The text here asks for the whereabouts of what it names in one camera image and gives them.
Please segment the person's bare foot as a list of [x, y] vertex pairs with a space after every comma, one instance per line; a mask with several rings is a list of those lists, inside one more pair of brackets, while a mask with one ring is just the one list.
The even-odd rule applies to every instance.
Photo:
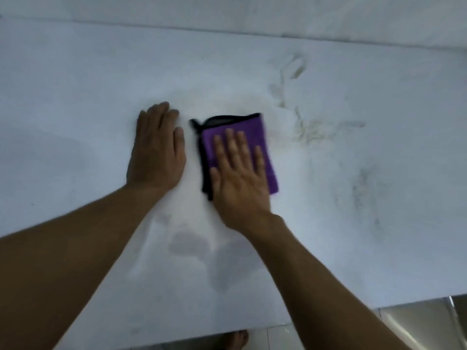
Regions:
[[243, 350], [249, 341], [248, 330], [225, 333], [219, 338], [213, 350]]

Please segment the grey metal cabinet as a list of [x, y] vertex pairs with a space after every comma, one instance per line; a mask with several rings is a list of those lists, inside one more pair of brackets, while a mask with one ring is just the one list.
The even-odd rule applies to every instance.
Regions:
[[467, 350], [467, 305], [455, 297], [379, 308], [382, 322], [412, 350]]

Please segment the person's right hand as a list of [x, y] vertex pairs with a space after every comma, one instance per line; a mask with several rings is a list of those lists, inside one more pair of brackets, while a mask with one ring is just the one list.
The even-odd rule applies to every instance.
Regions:
[[214, 148], [220, 172], [220, 191], [213, 195], [213, 205], [222, 222], [249, 240], [265, 234], [273, 219], [267, 177], [254, 170], [254, 153], [244, 132], [235, 131], [240, 164], [232, 165], [228, 148], [221, 136], [214, 137]]

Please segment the person's left hand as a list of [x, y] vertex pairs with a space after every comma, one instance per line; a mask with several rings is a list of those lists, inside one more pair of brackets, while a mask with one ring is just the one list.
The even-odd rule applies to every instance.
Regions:
[[126, 186], [166, 194], [181, 180], [186, 160], [174, 153], [173, 132], [179, 111], [168, 102], [141, 111], [126, 173]]

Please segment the person's left forearm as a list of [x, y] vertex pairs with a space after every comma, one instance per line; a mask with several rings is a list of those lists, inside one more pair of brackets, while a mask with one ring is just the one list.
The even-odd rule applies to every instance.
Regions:
[[0, 350], [53, 350], [173, 187], [128, 185], [0, 238]]

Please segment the purple black-edged cleaning cloth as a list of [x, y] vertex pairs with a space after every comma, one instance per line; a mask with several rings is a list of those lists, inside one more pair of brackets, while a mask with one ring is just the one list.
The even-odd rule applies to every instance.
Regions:
[[213, 200], [210, 168], [218, 166], [214, 148], [214, 137], [219, 135], [225, 141], [225, 131], [229, 128], [234, 131], [244, 132], [252, 153], [254, 153], [256, 147], [261, 147], [269, 193], [276, 194], [279, 192], [277, 177], [268, 154], [265, 127], [261, 113], [247, 116], [214, 116], [202, 123], [197, 119], [191, 119], [190, 125], [197, 136], [198, 153], [203, 174], [201, 190], [206, 195], [208, 201]]

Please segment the person's right forearm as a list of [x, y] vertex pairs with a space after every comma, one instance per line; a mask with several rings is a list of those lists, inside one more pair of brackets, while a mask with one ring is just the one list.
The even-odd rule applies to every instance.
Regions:
[[236, 228], [270, 272], [308, 350], [411, 350], [270, 212]]

